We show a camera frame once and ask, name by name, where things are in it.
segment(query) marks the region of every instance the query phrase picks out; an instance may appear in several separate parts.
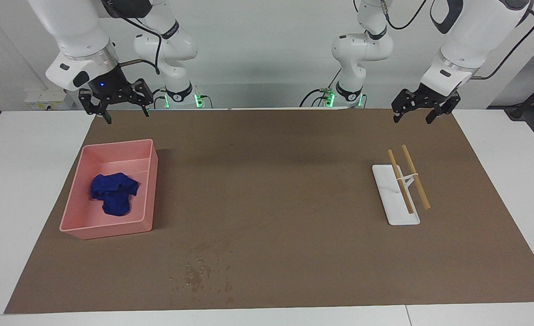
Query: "crumpled blue towel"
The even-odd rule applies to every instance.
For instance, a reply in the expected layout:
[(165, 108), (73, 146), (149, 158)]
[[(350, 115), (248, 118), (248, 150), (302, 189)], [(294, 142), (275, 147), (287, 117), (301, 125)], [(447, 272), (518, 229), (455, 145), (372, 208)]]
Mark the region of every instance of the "crumpled blue towel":
[(130, 179), (124, 173), (113, 175), (97, 175), (92, 180), (91, 197), (102, 200), (104, 213), (123, 216), (130, 210), (128, 196), (136, 196), (138, 182)]

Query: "white plastic base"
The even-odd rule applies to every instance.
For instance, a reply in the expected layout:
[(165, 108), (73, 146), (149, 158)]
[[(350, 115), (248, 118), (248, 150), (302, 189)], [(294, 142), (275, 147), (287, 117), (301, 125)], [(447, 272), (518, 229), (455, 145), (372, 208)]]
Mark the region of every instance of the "white plastic base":
[[(414, 208), (414, 214), (408, 213), (406, 203), (400, 192), (398, 180), (394, 174), (391, 165), (374, 165), (372, 167), (374, 177), (377, 183), (377, 189), (383, 203), (383, 208), (386, 211), (387, 221), (390, 225), (418, 225), (420, 224), (420, 217), (414, 206), (410, 192), (407, 192), (408, 198)], [(405, 182), (406, 188), (410, 186), (411, 182)]]

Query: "brown mat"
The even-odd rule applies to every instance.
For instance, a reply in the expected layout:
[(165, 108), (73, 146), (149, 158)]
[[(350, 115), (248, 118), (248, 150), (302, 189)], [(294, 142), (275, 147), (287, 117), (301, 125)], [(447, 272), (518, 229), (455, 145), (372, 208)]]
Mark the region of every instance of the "brown mat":
[[(425, 115), (398, 125), (388, 110), (96, 119), (85, 144), (154, 139), (154, 229), (60, 233), (72, 169), (5, 312), (534, 301), (534, 256), (461, 129)], [(433, 206), (413, 227), (387, 224), (371, 172), (389, 148), (404, 163), (403, 143)]]

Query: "wooden stick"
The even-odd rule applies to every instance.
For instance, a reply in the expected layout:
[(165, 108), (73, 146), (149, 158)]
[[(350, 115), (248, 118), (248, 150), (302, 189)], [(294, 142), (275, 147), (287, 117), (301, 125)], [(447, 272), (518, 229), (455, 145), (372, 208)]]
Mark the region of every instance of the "wooden stick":
[(404, 180), (401, 179), (402, 174), (400, 173), (398, 165), (396, 164), (396, 158), (394, 157), (394, 153), (391, 150), (387, 150), (387, 155), (390, 157), (391, 168), (394, 169), (394, 174), (396, 175), (396, 179), (398, 179), (398, 186), (400, 186), (400, 192), (402, 192), (402, 197), (404, 198), (404, 202), (406, 203), (406, 208), (408, 208), (408, 213), (414, 214), (414, 209), (412, 208), (412, 203), (410, 202), (410, 198), (408, 197), (408, 191), (404, 186)]
[(418, 172), (416, 171), (416, 167), (414, 167), (414, 162), (412, 162), (412, 157), (410, 156), (408, 147), (406, 147), (406, 145), (402, 145), (402, 149), (404, 150), (406, 161), (408, 161), (408, 167), (410, 167), (412, 173), (416, 173), (416, 175), (414, 175), (414, 182), (416, 183), (416, 188), (420, 193), (420, 198), (422, 198), (422, 204), (424, 204), (424, 209), (428, 210), (431, 208), (430, 202), (428, 201), (428, 196), (426, 196), (426, 192), (424, 191), (424, 187), (422, 186), (422, 182), (420, 181), (420, 176), (417, 175)]

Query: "white table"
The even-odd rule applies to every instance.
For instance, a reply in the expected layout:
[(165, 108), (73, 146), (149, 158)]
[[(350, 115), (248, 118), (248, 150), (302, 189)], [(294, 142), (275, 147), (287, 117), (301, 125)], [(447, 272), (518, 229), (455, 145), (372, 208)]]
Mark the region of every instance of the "white table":
[[(534, 253), (534, 134), (501, 111), (454, 116)], [(91, 120), (80, 111), (0, 116), (0, 325), (534, 326), (534, 303), (1, 316)]]

